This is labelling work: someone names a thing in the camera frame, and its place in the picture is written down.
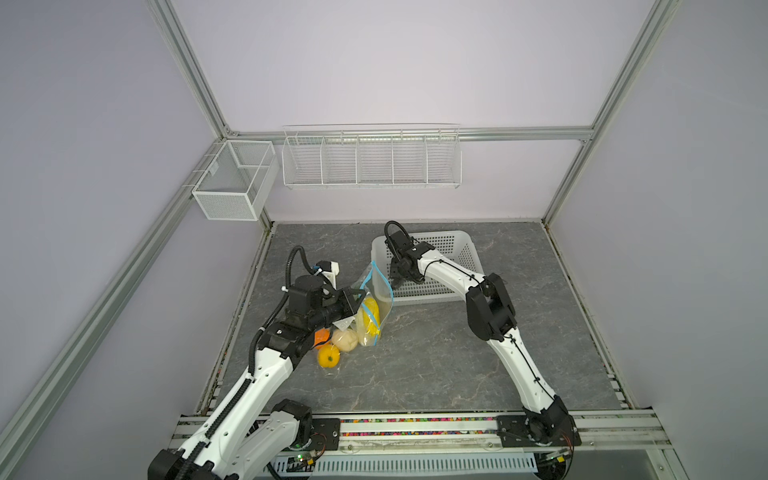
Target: peeled potato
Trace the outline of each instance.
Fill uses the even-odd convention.
[[[338,347],[342,352],[351,352],[357,346],[357,333],[352,330],[347,330],[345,332],[337,330],[333,332],[331,343]]]

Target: white mesh basket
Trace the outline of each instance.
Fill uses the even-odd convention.
[[[458,187],[458,128],[291,134],[283,146],[283,181],[290,188]]]
[[[483,273],[475,244],[468,233],[460,230],[422,232],[411,233],[411,237],[429,243],[437,251],[467,270]],[[384,236],[377,237],[371,244],[371,260],[375,261],[380,270],[389,278],[389,263],[392,260],[392,254],[384,243]],[[394,293],[395,305],[464,300],[464,296],[460,296],[441,283],[429,279],[421,285],[405,281],[400,288],[394,290]]]
[[[272,142],[227,140],[192,194],[210,220],[259,220],[279,170]]]

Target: white wire rack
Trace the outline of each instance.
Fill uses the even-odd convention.
[[[291,188],[458,187],[458,126],[328,135],[286,130],[283,181]]]
[[[271,141],[225,141],[192,189],[210,220],[259,220],[280,163]]]

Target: gray marble tabletop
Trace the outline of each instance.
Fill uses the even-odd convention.
[[[507,283],[528,351],[569,409],[618,409],[619,402],[545,232],[538,223],[407,224],[409,232],[464,230],[483,270]],[[279,302],[293,245],[311,264],[340,263],[339,285],[370,262],[382,224],[280,224],[259,273],[223,379],[227,392],[247,365],[250,339]],[[342,353],[323,369],[314,353],[277,390],[266,409],[289,398],[314,412],[494,411],[521,408],[504,366],[467,326],[463,302],[393,310],[376,346]]]

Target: orange fruit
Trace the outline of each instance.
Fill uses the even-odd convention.
[[[330,369],[339,364],[339,347],[327,343],[317,351],[317,362],[323,368]]]
[[[319,329],[315,332],[315,348],[319,349],[322,345],[322,343],[328,342],[328,339],[331,338],[331,331],[328,329]]]

